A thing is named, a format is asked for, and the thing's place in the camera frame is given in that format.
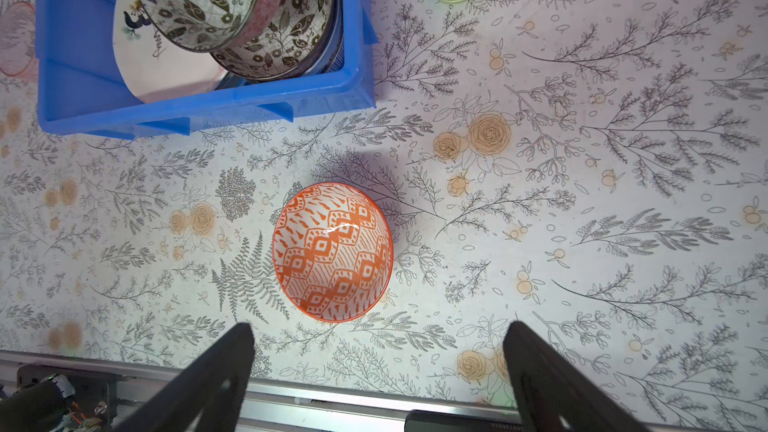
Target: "floral tablecloth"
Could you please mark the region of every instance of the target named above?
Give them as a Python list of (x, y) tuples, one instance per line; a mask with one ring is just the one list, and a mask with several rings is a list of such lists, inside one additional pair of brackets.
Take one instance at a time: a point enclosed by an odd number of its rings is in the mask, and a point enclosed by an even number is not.
[[(768, 0), (373, 0), (377, 109), (120, 141), (35, 121), (0, 0), (0, 347), (514, 404), (529, 324), (636, 417), (768, 429)], [(365, 317), (274, 279), (276, 217), (351, 184), (395, 266)]]

